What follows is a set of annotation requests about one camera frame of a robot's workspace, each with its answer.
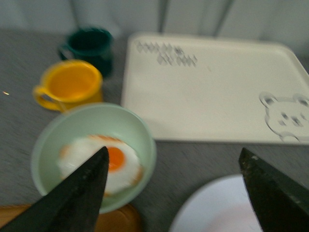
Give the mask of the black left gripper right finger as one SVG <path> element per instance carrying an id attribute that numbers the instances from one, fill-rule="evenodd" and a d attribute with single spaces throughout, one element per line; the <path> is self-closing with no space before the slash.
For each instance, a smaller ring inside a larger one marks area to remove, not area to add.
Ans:
<path id="1" fill-rule="evenodd" d="M 264 232 L 307 232 L 309 191 L 250 150 L 239 166 L 253 211 Z"/>

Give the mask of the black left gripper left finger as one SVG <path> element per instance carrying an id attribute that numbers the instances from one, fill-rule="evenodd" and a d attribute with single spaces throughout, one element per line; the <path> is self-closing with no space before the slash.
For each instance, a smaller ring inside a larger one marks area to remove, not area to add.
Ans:
<path id="1" fill-rule="evenodd" d="M 107 181 L 109 153 L 101 148 L 2 232 L 92 232 Z"/>

